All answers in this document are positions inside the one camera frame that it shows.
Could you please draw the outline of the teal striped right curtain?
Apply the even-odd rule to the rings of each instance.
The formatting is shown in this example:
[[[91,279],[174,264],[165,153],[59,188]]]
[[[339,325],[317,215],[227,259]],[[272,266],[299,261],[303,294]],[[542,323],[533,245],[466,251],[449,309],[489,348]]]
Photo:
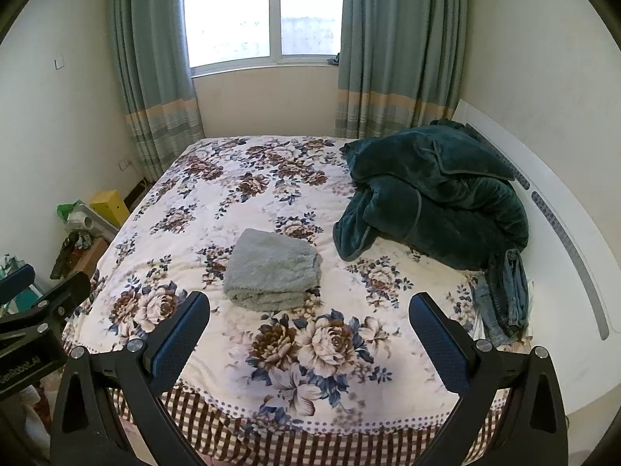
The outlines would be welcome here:
[[[467,0],[343,0],[337,135],[384,137],[451,118],[466,28]]]

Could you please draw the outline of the white plastic container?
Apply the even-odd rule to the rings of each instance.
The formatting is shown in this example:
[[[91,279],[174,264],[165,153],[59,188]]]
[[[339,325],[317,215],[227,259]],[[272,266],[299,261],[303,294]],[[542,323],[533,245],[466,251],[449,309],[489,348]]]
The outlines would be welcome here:
[[[119,228],[97,214],[90,206],[78,202],[65,222],[67,230],[84,230],[93,237],[111,242],[118,235]]]

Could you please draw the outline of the teal striped curtain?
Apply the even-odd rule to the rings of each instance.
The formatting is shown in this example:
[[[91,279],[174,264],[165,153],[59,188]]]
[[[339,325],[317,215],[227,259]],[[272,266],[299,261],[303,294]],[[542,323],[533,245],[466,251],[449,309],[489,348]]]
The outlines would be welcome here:
[[[466,28],[467,0],[343,0],[337,135],[384,137],[451,118]]]
[[[205,137],[183,0],[108,0],[111,53],[124,117],[149,182]]]

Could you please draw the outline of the wooden nightstand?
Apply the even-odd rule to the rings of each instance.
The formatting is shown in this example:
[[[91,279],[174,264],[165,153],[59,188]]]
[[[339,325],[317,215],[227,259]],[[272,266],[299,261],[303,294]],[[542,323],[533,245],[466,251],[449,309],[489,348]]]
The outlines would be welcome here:
[[[71,269],[69,270],[69,275],[72,276],[74,273],[85,273],[90,278],[94,275],[97,264],[99,260],[105,254],[105,251],[108,250],[109,243],[103,238],[96,238],[93,240],[93,244],[89,249],[86,249],[78,256],[71,256],[69,261],[71,261]]]

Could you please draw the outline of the blue denim jeans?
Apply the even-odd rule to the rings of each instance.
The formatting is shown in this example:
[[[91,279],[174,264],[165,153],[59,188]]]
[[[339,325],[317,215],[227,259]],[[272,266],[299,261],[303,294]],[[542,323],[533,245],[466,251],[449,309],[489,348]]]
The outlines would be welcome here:
[[[470,285],[485,338],[498,347],[521,340],[528,325],[529,292],[521,252],[494,257]]]

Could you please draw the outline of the white wall socket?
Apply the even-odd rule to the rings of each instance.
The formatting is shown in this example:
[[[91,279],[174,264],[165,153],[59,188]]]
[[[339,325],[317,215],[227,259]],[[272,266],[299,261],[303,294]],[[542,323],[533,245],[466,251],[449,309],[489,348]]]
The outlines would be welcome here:
[[[133,165],[133,162],[132,160],[130,160],[130,158],[123,158],[119,161],[118,165],[121,172],[124,172],[126,169]]]

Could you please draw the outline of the dark green velvet blanket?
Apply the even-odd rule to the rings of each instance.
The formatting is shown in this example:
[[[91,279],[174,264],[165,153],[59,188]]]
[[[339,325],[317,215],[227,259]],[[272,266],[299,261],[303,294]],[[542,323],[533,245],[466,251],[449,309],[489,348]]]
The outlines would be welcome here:
[[[341,154],[355,187],[333,228],[345,261],[383,237],[455,270],[486,270],[506,251],[528,245],[515,175],[459,123],[355,140]]]

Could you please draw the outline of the yellow box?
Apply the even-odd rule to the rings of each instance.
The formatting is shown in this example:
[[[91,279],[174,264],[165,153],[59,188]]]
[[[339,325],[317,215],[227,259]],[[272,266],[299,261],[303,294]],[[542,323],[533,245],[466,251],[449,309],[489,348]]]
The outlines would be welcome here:
[[[117,190],[104,190],[94,194],[90,199],[90,208],[116,227],[121,227],[130,216]]]

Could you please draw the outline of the teal striped left curtain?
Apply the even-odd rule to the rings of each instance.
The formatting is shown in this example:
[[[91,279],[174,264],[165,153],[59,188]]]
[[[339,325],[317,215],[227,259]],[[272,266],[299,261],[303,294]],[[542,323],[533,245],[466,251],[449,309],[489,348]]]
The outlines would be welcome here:
[[[108,0],[111,53],[124,117],[149,182],[205,137],[183,0]]]

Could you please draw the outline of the green plastic bag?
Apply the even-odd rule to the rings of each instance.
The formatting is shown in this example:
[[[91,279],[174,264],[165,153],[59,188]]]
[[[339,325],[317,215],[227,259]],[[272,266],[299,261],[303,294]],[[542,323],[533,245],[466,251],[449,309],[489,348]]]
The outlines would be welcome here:
[[[77,206],[81,204],[81,200],[78,200],[74,203],[59,204],[56,208],[56,214],[63,223],[66,223],[68,222],[68,217],[71,215],[71,213],[75,210]]]

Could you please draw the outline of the grey fluffy fleece pants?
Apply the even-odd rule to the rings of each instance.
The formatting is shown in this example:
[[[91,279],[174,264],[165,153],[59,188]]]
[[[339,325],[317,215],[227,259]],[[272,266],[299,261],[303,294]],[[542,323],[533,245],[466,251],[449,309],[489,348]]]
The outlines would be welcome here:
[[[247,228],[228,261],[224,293],[252,311],[299,308],[306,293],[320,284],[321,263],[309,242]]]

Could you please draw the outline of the floral fleece bed blanket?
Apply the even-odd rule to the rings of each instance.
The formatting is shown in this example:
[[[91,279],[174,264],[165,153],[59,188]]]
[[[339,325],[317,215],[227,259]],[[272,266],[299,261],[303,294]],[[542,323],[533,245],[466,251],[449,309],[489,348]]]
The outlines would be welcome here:
[[[188,147],[121,227],[64,342],[146,340],[194,291],[210,324],[164,398],[228,465],[408,465],[455,405],[408,320],[420,291],[476,339],[531,339],[515,176],[467,126]]]

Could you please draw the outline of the white framed window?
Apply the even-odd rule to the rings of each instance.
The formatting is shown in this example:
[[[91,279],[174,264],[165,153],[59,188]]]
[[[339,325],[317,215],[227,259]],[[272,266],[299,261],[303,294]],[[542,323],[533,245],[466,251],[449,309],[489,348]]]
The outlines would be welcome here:
[[[343,0],[184,0],[195,77],[338,64]]]

